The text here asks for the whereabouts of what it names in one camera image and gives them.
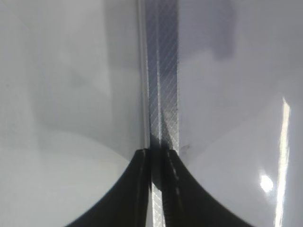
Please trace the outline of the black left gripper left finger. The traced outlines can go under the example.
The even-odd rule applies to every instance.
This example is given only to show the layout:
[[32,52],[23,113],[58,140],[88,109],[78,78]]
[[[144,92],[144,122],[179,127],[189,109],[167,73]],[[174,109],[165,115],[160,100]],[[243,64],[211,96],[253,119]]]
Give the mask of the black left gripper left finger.
[[144,227],[150,186],[150,150],[140,149],[113,187],[68,226]]

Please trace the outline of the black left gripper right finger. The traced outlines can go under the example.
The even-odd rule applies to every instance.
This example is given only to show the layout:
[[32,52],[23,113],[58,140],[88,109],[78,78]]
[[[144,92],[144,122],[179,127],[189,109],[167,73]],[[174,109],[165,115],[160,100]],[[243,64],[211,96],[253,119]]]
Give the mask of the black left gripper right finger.
[[160,148],[160,190],[168,227],[251,227],[192,176],[175,150]]

